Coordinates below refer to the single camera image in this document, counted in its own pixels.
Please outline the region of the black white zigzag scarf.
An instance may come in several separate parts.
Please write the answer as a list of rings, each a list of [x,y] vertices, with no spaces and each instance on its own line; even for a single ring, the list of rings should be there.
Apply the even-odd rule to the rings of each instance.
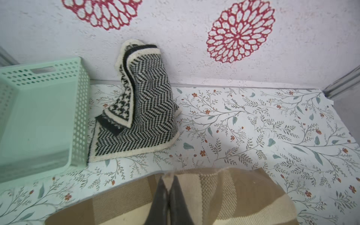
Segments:
[[[156,45],[125,41],[115,67],[124,92],[96,117],[89,161],[158,152],[174,145],[181,109]]]

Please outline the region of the mint green plastic basket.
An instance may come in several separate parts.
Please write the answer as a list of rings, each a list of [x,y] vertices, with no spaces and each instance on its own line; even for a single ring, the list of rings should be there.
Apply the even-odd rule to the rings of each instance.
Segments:
[[[87,166],[90,79],[80,57],[1,68],[1,188]]]

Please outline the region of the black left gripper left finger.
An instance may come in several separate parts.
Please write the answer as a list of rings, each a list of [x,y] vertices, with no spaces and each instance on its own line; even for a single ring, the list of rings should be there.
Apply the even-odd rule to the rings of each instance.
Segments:
[[[167,225],[169,197],[170,194],[166,184],[163,178],[160,178],[145,225]]]

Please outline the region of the brown beige plaid scarf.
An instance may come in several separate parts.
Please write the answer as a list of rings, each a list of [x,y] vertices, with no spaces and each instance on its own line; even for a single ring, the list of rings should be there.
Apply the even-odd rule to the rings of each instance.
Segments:
[[[291,198],[263,169],[202,168],[155,174],[63,209],[47,225],[144,225],[158,181],[177,176],[194,225],[296,225]]]

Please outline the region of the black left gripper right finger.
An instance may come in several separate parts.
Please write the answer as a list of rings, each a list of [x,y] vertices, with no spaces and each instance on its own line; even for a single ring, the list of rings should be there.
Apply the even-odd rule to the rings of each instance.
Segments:
[[[170,189],[170,222],[171,225],[194,224],[177,176],[174,176]]]

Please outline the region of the aluminium corner frame post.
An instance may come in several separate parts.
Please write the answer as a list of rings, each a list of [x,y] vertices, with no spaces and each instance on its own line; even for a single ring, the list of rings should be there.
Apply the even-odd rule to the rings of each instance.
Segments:
[[[360,84],[360,66],[357,66],[344,77],[338,79],[333,84],[323,90],[324,95],[329,98],[337,98],[349,89]]]

